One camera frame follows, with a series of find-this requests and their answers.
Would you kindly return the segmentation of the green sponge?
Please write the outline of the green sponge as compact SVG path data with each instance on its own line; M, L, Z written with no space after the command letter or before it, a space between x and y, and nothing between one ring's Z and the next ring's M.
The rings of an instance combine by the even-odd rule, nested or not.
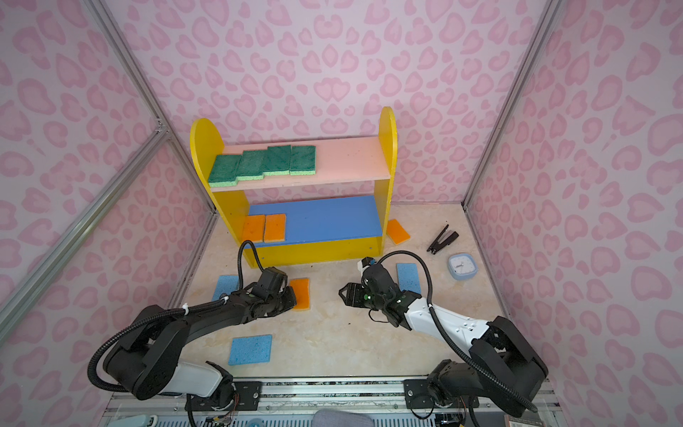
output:
M317 148L313 145L292 146L289 174L306 176L316 174Z
M263 162L267 155L266 149L259 151L244 151L237 171L238 181L259 181L264 178Z
M264 176L281 176L290 174L291 145L271 146L266 149L263 160Z
M208 178L210 188L232 187L238 183L238 169L241 155L219 155L215 158Z

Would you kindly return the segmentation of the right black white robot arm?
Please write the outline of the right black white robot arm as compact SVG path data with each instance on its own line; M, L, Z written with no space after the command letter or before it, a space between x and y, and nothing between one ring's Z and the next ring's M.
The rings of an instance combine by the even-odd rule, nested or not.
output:
M434 304L434 284L425 295L403 290L381 263L366 265L358 283L339 291L344 304L379 311L393 327L443 341L457 355L444 359L425 380L428 398L448 407L473 396L491 400L509 416L537 412L533 400L548 375L539 354L508 318L476 320Z

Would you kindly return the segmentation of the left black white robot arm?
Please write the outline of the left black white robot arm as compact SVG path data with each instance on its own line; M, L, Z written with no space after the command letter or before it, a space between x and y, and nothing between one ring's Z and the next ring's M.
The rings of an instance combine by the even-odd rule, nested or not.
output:
M88 380L98 389L129 392L137 400L186 395L212 409L232 407L237 395L233 376L214 362L181 360L184 347L220 329L274 318L296 304L287 275L270 267L254 283L213 302L169 310L151 305L94 352Z

